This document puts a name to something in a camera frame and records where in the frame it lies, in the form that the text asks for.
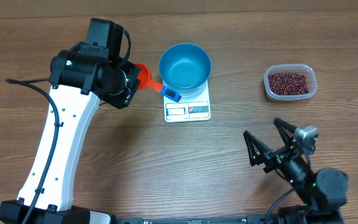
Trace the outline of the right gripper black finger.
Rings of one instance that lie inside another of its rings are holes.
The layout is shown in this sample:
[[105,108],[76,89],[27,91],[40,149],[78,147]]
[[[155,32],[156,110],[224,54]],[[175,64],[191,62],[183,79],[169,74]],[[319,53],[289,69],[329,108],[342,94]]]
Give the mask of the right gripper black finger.
[[280,118],[275,118],[273,120],[273,124],[276,126],[285,146],[291,146],[297,127],[283,121]]
[[248,149],[250,165],[255,166],[264,163],[272,150],[248,130],[243,133],[243,136]]

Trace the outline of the orange scoop with blue handle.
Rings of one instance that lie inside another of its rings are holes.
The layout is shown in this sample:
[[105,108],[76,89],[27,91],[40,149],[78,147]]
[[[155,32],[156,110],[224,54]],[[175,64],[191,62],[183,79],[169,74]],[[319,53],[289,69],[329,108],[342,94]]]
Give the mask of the orange scoop with blue handle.
[[144,90],[146,88],[151,88],[154,91],[158,92],[160,95],[167,97],[168,99],[179,102],[182,96],[172,88],[169,88],[162,83],[158,83],[152,79],[152,73],[147,66],[143,63],[136,63],[137,67],[140,68],[137,79],[140,81],[138,90]]

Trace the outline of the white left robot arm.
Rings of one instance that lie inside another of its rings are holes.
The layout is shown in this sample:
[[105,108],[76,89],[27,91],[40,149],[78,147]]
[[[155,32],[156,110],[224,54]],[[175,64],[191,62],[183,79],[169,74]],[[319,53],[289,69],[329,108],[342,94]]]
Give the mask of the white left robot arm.
[[120,56],[129,37],[120,25],[93,18],[85,41],[50,63],[49,108],[31,171],[15,200],[0,206],[3,223],[114,223],[107,212],[73,204],[83,143],[99,105],[126,108],[139,87],[139,67]]

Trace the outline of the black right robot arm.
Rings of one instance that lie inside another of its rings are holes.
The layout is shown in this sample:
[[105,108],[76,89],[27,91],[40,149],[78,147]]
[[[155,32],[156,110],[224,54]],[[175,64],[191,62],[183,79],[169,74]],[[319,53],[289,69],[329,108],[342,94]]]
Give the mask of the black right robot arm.
[[347,203],[348,176],[332,167],[314,172],[311,155],[316,150],[318,129],[298,127],[275,118],[284,146],[273,151],[250,131],[243,136],[251,166],[263,165],[291,189],[278,198],[264,215],[248,215],[254,223],[342,223],[340,209]]

